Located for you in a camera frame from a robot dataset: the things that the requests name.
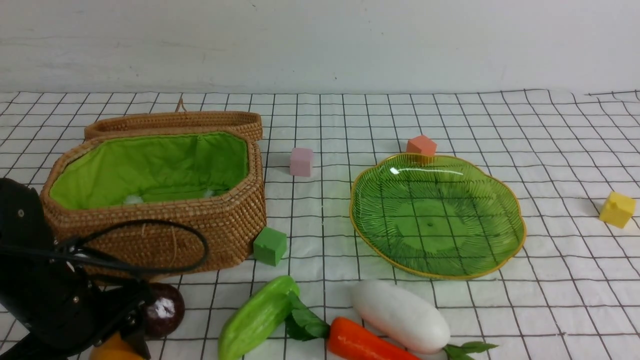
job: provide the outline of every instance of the orange cube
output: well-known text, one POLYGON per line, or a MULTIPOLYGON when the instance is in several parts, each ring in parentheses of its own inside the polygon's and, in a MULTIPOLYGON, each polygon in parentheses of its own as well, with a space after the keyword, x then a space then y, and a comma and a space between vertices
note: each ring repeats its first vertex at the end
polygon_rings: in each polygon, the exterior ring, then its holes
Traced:
POLYGON ((420 135, 409 140, 406 144, 406 151, 414 154, 422 154, 426 156, 434 156, 436 154, 436 144, 432 139, 420 135))

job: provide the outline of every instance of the white wall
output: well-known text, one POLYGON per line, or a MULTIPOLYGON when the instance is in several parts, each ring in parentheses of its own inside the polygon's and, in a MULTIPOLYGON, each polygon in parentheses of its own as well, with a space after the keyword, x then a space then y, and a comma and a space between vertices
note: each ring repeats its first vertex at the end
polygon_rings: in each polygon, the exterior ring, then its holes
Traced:
POLYGON ((639 0, 2 0, 0 92, 640 88, 639 0))

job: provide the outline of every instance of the basket handle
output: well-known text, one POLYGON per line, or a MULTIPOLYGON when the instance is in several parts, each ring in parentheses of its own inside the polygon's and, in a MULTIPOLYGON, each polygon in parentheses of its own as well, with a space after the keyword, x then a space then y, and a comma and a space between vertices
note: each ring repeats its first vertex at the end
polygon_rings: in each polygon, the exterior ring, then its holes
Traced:
POLYGON ((182 101, 182 96, 180 96, 180 100, 178 100, 178 105, 175 107, 175 112, 177 113, 178 111, 180 111, 180 108, 187 112, 187 109, 184 107, 184 101, 182 101))

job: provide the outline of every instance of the carrot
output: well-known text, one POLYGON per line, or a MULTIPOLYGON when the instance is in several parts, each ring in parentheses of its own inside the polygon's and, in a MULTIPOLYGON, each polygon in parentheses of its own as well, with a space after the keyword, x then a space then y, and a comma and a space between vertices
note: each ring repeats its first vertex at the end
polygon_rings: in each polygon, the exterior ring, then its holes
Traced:
POLYGON ((341 316, 331 323, 327 350, 346 360, 420 360, 341 316))
POLYGON ((339 316, 329 325, 304 305, 297 294, 289 293, 289 300, 292 310, 285 323, 287 335, 292 339, 325 339, 327 350, 345 360, 420 360, 347 318, 339 316))

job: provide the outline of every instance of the carrot leaves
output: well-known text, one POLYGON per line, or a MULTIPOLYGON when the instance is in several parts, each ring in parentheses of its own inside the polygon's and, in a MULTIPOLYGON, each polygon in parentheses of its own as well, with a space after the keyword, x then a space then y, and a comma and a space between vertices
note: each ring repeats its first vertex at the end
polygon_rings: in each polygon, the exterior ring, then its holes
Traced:
POLYGON ((289 293, 289 300, 292 310, 285 319, 288 337, 299 341, 329 338, 329 324, 314 314, 293 292, 289 293))
POLYGON ((460 346, 449 344, 443 350, 447 353, 449 360, 473 360, 473 357, 468 354, 478 354, 495 347, 498 347, 498 345, 483 343, 482 341, 470 341, 460 346))

